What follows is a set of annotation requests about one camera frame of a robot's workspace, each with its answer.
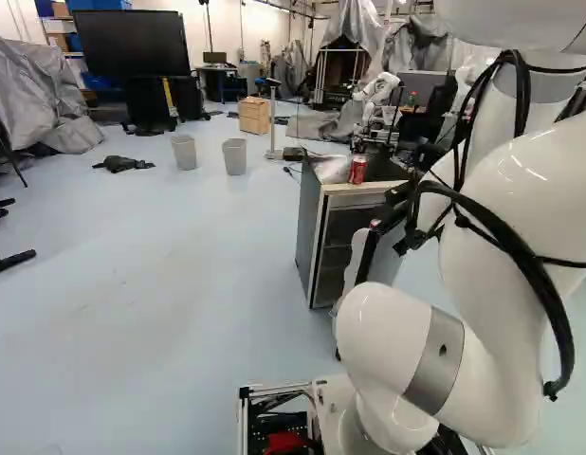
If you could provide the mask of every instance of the yellow object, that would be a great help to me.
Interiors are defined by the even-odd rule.
[[[264,135],[270,131],[269,102],[246,97],[238,102],[238,125],[241,131]]]
[[[162,87],[164,89],[164,96],[167,99],[167,107],[171,117],[177,117],[177,108],[173,104],[173,97],[171,96],[171,86],[167,78],[162,78]]]

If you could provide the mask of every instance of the black cloth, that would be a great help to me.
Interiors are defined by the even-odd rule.
[[[150,169],[154,167],[154,163],[146,163],[143,160],[127,158],[126,156],[109,155],[102,163],[94,165],[93,169],[105,168],[110,173],[121,173],[129,169]]]

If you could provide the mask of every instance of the white wall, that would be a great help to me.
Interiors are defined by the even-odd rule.
[[[296,14],[295,19],[291,21],[291,39],[300,40],[303,43],[303,53],[308,60],[310,60],[310,49],[312,50],[311,63],[313,64],[329,21],[314,21],[314,33],[308,28],[308,22],[307,17],[303,18]]]
[[[209,50],[209,37],[205,7],[196,0],[133,0],[135,9],[170,9],[183,14],[186,38],[192,66],[203,63],[202,53]],[[243,7],[243,38],[248,60],[260,60],[260,42],[269,40],[272,55],[288,43],[288,13],[268,5],[246,0]],[[237,50],[241,46],[240,3],[238,0],[211,0],[211,30],[213,50],[228,53],[229,62],[237,62]],[[292,27],[292,38],[295,38]]]
[[[0,0],[0,36],[46,44],[34,0]]]

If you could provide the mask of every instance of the blue bin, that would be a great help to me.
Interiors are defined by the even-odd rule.
[[[89,90],[112,90],[116,88],[109,79],[104,78],[103,76],[94,76],[88,71],[81,73],[82,80],[84,81],[84,85]]]
[[[127,0],[93,0],[95,9],[131,9],[131,2]]]
[[[67,45],[70,52],[82,52],[81,38],[78,33],[70,33],[67,35]]]
[[[76,9],[95,9],[93,0],[65,0],[70,11]]]
[[[51,0],[36,0],[36,10],[40,17],[52,17],[53,6]]]

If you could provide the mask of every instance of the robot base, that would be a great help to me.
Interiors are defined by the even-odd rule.
[[[320,445],[308,448],[314,455],[390,455],[376,446],[362,429],[355,408],[355,391],[346,374],[323,376],[312,382],[277,387],[248,386],[240,389],[238,400],[239,455],[257,453],[255,442],[257,421],[262,414],[270,414],[274,407],[305,396],[307,425],[297,425],[295,432]],[[291,431],[283,426],[279,431]],[[490,449],[477,446],[484,455]],[[441,426],[438,434],[417,455],[467,455],[457,433]]]

